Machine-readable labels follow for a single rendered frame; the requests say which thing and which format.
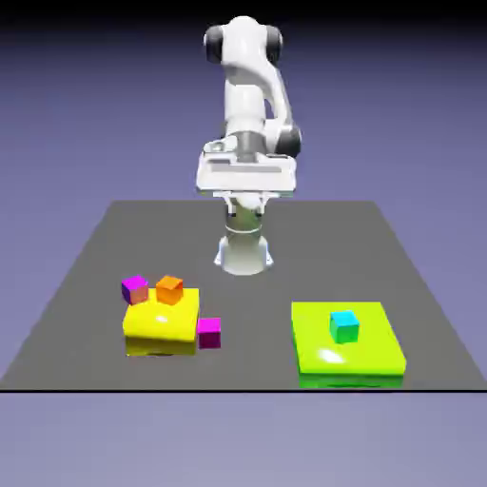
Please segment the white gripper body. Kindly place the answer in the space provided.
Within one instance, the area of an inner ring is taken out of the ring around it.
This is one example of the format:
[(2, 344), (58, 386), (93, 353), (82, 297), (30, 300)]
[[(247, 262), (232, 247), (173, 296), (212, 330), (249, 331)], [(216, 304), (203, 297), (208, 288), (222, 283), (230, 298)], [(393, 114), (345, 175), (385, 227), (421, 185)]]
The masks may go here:
[(196, 187), (202, 192), (277, 192), (296, 189), (296, 160), (285, 156), (257, 154), (257, 161), (242, 163), (235, 153), (202, 153)]

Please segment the small orange cube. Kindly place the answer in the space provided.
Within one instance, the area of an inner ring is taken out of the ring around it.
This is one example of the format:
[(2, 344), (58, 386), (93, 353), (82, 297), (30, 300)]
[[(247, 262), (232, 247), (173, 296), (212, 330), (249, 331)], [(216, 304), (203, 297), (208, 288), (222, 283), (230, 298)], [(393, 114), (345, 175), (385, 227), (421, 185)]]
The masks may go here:
[(155, 291), (158, 302), (175, 305), (184, 294), (184, 282), (177, 277), (165, 275), (156, 283)]

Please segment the small magenta cube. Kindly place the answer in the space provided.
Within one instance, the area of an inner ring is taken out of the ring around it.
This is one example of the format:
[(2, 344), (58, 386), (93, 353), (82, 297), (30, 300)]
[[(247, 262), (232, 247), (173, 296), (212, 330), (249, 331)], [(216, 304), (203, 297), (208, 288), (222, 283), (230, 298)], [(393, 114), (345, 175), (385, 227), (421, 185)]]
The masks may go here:
[(221, 347), (221, 319), (200, 318), (197, 324), (198, 345), (200, 349)]
[(121, 291), (129, 305), (145, 302), (148, 299), (148, 281), (142, 275), (135, 275), (122, 280)]

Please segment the small cyan cube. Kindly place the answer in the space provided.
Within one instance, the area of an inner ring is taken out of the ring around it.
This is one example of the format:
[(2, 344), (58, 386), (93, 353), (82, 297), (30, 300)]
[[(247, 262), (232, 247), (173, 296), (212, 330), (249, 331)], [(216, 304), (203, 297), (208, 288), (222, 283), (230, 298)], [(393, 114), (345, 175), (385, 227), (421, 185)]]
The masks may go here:
[(360, 322), (352, 310), (330, 313), (329, 331), (335, 343), (357, 342)]

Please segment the large yellow box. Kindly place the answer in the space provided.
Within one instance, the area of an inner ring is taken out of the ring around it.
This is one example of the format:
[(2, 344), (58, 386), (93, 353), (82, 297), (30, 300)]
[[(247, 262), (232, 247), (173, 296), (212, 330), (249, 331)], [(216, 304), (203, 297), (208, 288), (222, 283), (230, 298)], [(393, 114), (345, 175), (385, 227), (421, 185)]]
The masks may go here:
[(150, 288), (145, 302), (130, 305), (123, 319), (128, 356), (194, 355), (200, 310), (198, 288), (186, 288), (176, 304), (158, 302)]

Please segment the large lime green box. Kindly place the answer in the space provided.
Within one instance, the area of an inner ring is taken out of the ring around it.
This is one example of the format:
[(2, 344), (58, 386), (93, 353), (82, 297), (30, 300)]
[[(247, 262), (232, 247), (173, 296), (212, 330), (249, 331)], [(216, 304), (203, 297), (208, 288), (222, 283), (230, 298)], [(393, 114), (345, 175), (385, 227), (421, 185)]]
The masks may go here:
[[(352, 310), (357, 342), (335, 343), (330, 313)], [(293, 302), (293, 344), (301, 388), (400, 387), (406, 358), (380, 302)]]

